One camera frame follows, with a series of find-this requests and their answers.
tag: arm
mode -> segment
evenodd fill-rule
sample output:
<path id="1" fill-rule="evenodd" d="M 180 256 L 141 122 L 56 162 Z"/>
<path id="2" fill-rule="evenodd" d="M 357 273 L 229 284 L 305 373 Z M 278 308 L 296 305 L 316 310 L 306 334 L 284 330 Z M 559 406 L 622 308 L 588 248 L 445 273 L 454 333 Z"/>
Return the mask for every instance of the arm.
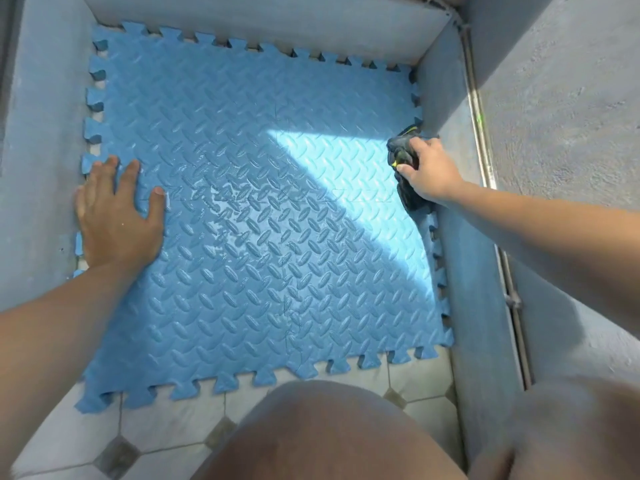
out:
<path id="1" fill-rule="evenodd" d="M 90 268 L 77 278 L 0 314 L 0 478 L 40 423 L 78 380 L 115 307 L 155 259 L 163 236 L 164 193 L 150 197 L 147 219 L 133 207 L 140 164 L 97 163 L 76 194 Z"/>
<path id="2" fill-rule="evenodd" d="M 411 143 L 420 168 L 398 171 L 416 192 L 460 212 L 544 279 L 637 335 L 640 214 L 480 187 L 462 180 L 440 140 Z"/>

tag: textured mat surface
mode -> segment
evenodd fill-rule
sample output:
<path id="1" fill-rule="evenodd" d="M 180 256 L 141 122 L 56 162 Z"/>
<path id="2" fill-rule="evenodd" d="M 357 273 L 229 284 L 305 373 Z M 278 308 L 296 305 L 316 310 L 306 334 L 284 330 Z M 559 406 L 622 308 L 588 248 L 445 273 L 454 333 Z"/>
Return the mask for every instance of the textured mat surface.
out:
<path id="1" fill-rule="evenodd" d="M 83 170 L 110 153 L 139 159 L 136 205 L 145 212 L 164 186 L 166 230 L 84 373 L 81 411 L 114 391 L 138 407 L 156 385 L 181 399 L 199 379 L 216 377 L 220 393 L 239 372 L 269 385 L 280 367 L 311 378 L 321 360 L 340 373 L 348 356 L 369 368 L 380 352 L 404 362 L 410 347 L 427 358 L 451 345 L 435 215 L 418 229 L 386 165 L 387 138 L 419 113 L 408 68 L 125 29 L 94 33 L 108 52 L 90 72 L 106 88 L 87 103 L 104 116 L 86 121 L 85 138 L 101 155 L 86 154 Z"/>

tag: white tile floor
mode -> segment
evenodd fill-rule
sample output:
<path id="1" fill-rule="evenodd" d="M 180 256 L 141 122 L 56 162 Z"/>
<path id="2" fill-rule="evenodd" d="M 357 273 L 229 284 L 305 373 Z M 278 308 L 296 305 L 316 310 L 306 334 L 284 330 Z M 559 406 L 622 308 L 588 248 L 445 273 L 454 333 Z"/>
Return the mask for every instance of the white tile floor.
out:
<path id="1" fill-rule="evenodd" d="M 360 370 L 349 359 L 351 371 L 330 376 L 325 363 L 316 364 L 318 378 L 356 385 L 384 395 L 393 388 L 407 402 L 404 411 L 414 418 L 457 462 L 462 459 L 456 407 L 444 394 L 452 386 L 449 351 L 437 347 L 439 357 L 395 365 L 382 359 L 379 369 Z M 278 384 L 297 380 L 286 370 L 276 371 Z M 33 480 L 105 480 L 90 465 L 118 434 L 141 456 L 122 477 L 188 479 L 210 453 L 203 444 L 225 416 L 238 423 L 272 388 L 255 388 L 252 376 L 238 377 L 240 387 L 226 395 L 212 395 L 214 380 L 200 383 L 194 399 L 171 401 L 171 387 L 158 387 L 153 404 L 137 410 L 122 409 L 118 395 L 107 411 L 82 415 L 74 408 L 82 384 L 69 391 L 44 421 L 16 460 L 13 470 Z"/>

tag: interlocking foam tile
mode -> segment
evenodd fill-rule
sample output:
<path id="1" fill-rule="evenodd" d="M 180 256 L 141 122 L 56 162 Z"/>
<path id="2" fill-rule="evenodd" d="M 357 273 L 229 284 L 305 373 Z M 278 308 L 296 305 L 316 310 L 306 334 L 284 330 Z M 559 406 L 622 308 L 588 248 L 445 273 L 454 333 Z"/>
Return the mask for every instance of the interlocking foam tile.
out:
<path id="1" fill-rule="evenodd" d="M 139 159 L 136 205 L 146 212 L 164 186 L 166 229 L 84 373 L 81 411 L 115 391 L 134 408 L 156 385 L 181 399 L 199 379 L 220 393 L 239 372 L 270 385 L 279 367 L 311 378 L 318 361 L 340 373 L 349 356 L 370 368 L 380 352 L 405 362 L 410 347 L 427 358 L 452 344 L 435 215 L 420 232 L 387 165 L 386 140 L 419 113 L 408 68 L 124 25 L 94 34 L 107 55 L 90 72 L 106 88 L 87 103 L 104 119 L 87 120 L 85 137 L 102 154 L 83 169 L 109 153 Z"/>

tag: hand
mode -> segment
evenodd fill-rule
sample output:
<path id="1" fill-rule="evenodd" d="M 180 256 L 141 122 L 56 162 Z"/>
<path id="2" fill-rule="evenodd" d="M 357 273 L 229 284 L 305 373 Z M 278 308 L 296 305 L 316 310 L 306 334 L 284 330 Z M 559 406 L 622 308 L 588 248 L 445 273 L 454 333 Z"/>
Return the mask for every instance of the hand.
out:
<path id="1" fill-rule="evenodd" d="M 453 197 L 458 185 L 464 182 L 458 167 L 442 147 L 438 138 L 425 141 L 414 137 L 409 144 L 418 154 L 418 170 L 411 165 L 398 165 L 396 170 L 405 177 L 420 197 L 445 204 Z"/>
<path id="2" fill-rule="evenodd" d="M 110 262 L 139 273 L 160 251 L 164 229 L 164 190 L 155 187 L 144 219 L 133 206 L 140 163 L 124 170 L 118 190 L 113 181 L 118 158 L 96 162 L 84 185 L 76 192 L 76 214 L 83 236 L 84 258 L 89 266 Z"/>

